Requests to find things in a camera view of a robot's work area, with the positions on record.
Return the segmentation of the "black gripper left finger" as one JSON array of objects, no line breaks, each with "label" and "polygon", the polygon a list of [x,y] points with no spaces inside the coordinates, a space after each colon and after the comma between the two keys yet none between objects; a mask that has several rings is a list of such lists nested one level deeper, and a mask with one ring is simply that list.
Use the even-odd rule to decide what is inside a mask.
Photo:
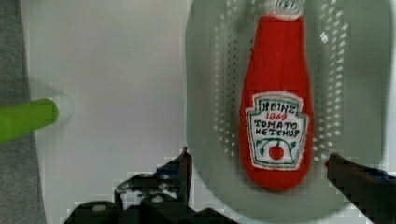
[{"label": "black gripper left finger", "polygon": [[178,157],[154,173],[138,174],[114,189],[114,200],[77,206],[64,224],[237,224],[215,211],[189,207],[192,157]]}]

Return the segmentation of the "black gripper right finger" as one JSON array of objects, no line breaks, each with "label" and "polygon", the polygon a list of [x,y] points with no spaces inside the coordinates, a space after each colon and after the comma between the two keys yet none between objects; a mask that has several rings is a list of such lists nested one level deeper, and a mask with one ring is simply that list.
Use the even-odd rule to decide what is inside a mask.
[{"label": "black gripper right finger", "polygon": [[396,182],[387,172],[332,153],[325,162],[328,180],[374,224],[395,224]]}]

